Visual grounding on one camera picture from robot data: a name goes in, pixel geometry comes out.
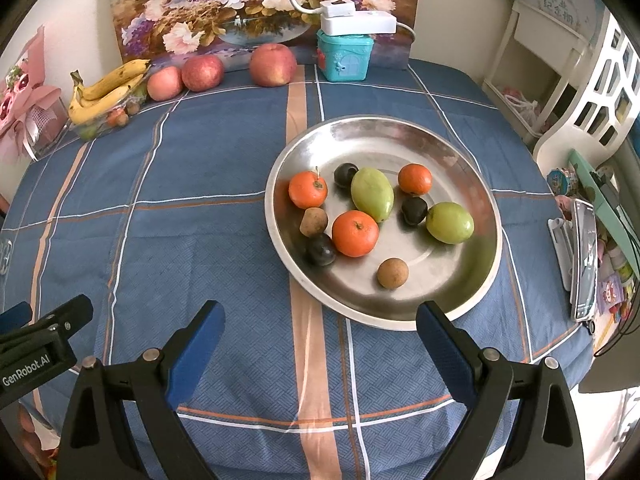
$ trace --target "toy house container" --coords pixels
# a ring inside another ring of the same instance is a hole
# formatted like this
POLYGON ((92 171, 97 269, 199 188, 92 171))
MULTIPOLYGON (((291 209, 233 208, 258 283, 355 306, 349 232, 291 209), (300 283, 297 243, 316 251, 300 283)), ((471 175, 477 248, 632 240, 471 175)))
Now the toy house container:
POLYGON ((318 66, 328 81, 362 81, 373 39, 363 34, 328 36, 318 30, 318 66))

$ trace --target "round stainless steel plate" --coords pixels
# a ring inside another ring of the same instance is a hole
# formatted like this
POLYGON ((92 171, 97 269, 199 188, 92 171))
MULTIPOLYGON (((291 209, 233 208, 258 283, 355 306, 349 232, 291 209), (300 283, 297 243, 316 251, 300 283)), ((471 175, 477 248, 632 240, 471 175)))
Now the round stainless steel plate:
POLYGON ((271 169, 264 200, 273 245, 293 277, 318 301, 359 322, 388 330, 415 330, 417 307, 434 300, 455 319, 468 312, 489 290, 502 254, 500 216, 494 197, 469 161, 453 146, 417 124, 388 117, 351 116, 318 124, 292 140, 271 169), (335 168, 352 162, 386 174, 394 186, 394 211, 380 224, 376 247, 361 258, 339 255, 328 267, 315 267, 304 254, 300 233, 303 211, 287 193, 289 179, 318 167, 329 187, 323 207, 326 232, 341 213, 354 209, 350 195, 334 184, 335 168), (457 202, 474 218, 475 231, 456 246, 431 237, 422 223, 406 226, 400 218, 404 194, 398 172, 410 162, 431 170, 433 187, 423 198, 429 206, 457 202), (385 290, 376 271, 387 258, 402 258, 409 279, 385 290))

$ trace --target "painting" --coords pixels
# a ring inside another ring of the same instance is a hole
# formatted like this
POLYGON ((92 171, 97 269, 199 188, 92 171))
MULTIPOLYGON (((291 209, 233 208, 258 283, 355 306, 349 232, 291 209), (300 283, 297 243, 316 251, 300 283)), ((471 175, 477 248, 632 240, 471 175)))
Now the painting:
MULTIPOLYGON (((298 0, 308 8, 323 0, 298 0)), ((386 10, 413 27, 418 0, 353 0, 357 10, 386 10)), ((182 64, 213 53, 227 70, 246 68, 263 43, 289 46, 300 63, 314 63, 319 16, 301 14, 289 0, 111 0, 113 23, 125 61, 153 59, 156 66, 182 64)), ((370 63, 405 68, 411 37, 377 34, 370 63)))

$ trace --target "tangerine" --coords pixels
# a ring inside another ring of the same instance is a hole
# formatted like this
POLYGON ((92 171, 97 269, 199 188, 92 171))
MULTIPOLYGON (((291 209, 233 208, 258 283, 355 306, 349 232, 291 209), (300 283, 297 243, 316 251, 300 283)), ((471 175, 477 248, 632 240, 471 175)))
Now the tangerine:
POLYGON ((300 209, 320 207, 326 195, 326 182, 317 170, 302 171, 289 181, 289 198, 300 209))
POLYGON ((347 211, 335 219, 331 238, 345 256, 357 258, 371 252, 380 231, 376 221, 362 211, 347 211))
POLYGON ((431 171, 421 164, 407 164, 398 173, 398 185, 405 193, 424 195, 431 189, 431 171))

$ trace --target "metal bolt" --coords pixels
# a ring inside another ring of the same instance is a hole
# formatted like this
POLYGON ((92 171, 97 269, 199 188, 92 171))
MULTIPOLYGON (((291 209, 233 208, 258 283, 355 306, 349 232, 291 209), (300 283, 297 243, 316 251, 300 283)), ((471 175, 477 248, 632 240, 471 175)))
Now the metal bolt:
POLYGON ((142 358, 148 362, 155 361, 159 357, 160 357, 160 351, 157 348, 148 348, 142 354, 142 358))
POLYGON ((497 361, 500 358, 500 352, 495 348, 485 348, 482 350, 482 355, 489 361, 497 361))
POLYGON ((84 359, 82 359, 82 368, 88 368, 90 370, 91 368, 93 368, 95 366, 97 361, 98 361, 98 359, 96 359, 92 355, 89 355, 89 356, 85 357, 84 359))
POLYGON ((556 361, 552 357, 545 357, 545 365, 551 368, 552 370, 555 370, 556 368, 559 367, 558 361, 556 361))

